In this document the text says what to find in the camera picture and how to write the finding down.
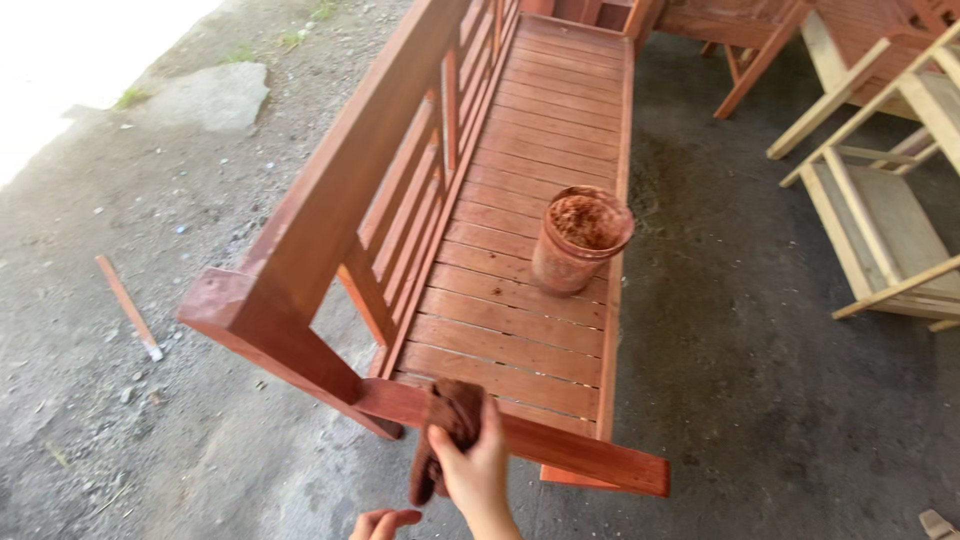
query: rock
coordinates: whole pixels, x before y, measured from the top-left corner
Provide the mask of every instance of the rock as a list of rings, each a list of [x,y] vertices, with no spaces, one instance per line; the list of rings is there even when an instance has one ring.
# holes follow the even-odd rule
[[[199,124],[212,132],[247,129],[270,93],[266,77],[267,66],[262,63],[208,67],[167,81],[132,114],[148,128]]]

